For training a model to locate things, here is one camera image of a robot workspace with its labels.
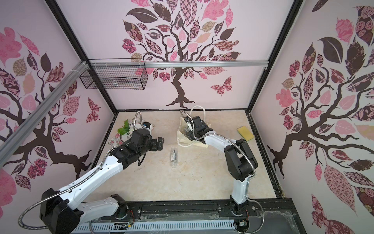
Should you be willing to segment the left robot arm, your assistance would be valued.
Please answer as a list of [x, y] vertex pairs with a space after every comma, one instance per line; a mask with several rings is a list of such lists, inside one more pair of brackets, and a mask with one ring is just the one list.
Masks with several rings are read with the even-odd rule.
[[[41, 201], [22, 212], [18, 225], [26, 230], [47, 229], [53, 234], [69, 234], [79, 225], [97, 218], [111, 216], [124, 219], [129, 207], [120, 195], [111, 195], [94, 202], [85, 202], [85, 199], [131, 164], [136, 162], [140, 165], [148, 152], [162, 151], [164, 142], [162, 137], [153, 138], [147, 129], [134, 130], [130, 139], [109, 150], [103, 161], [83, 177], [57, 191], [45, 191]], [[40, 207], [40, 219], [44, 226], [25, 224], [23, 218], [37, 206]]]

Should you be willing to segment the cream canvas tote bag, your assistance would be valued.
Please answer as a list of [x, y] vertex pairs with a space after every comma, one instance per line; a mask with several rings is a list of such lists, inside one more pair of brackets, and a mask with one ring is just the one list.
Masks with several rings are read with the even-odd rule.
[[[194, 109], [201, 109], [203, 111], [203, 118], [199, 116], [192, 116]], [[205, 122], [206, 110], [200, 105], [192, 107], [189, 113], [185, 114], [181, 111], [181, 119], [179, 129], [177, 131], [177, 144], [180, 147], [188, 148], [192, 146], [198, 146], [208, 148], [205, 144], [204, 139], [196, 140], [195, 138], [202, 137], [205, 133], [210, 130], [209, 125]]]

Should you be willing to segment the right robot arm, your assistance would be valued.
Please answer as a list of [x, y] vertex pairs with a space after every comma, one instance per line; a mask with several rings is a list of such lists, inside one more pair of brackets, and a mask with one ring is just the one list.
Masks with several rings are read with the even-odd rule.
[[227, 168], [234, 178], [233, 190], [230, 195], [232, 213], [241, 215], [250, 202], [248, 201], [249, 182], [256, 177], [258, 162], [245, 139], [228, 139], [214, 131], [199, 117], [184, 117], [187, 124], [186, 136], [191, 141], [198, 141], [212, 146], [225, 154]]

